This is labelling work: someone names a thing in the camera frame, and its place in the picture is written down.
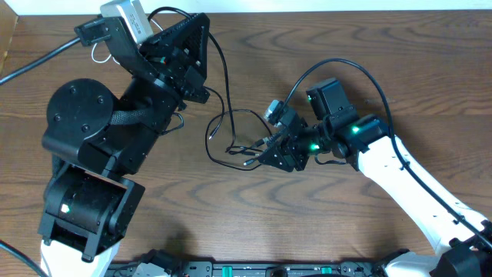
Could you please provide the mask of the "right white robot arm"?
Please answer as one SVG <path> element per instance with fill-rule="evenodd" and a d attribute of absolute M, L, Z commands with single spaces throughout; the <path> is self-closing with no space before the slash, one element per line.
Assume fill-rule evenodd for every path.
<path fill-rule="evenodd" d="M 360 117 L 335 78 L 307 91 L 318 120 L 309 126 L 285 102 L 274 100 L 264 117 L 279 129 L 264 138 L 262 165 L 286 172 L 304 170 L 311 156 L 332 153 L 377 183 L 414 221 L 434 250 L 417 255 L 406 249 L 373 267 L 375 276 L 489 276 L 491 248 L 470 231 L 491 238 L 491 222 L 464 204 L 427 172 L 387 124 L 376 115 Z"/>

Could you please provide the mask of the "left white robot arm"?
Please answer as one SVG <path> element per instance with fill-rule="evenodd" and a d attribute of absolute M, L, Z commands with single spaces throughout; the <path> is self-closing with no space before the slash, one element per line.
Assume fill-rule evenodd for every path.
<path fill-rule="evenodd" d="M 142 42 L 120 16 L 75 28 L 85 46 L 104 42 L 131 82 L 117 97 L 97 80 L 75 79 L 48 103 L 42 146 L 54 173 L 38 229 L 48 275 L 105 274 L 144 193 L 131 176 L 171 132 L 172 118 L 209 98 L 209 26 L 208 16 L 194 14 Z"/>

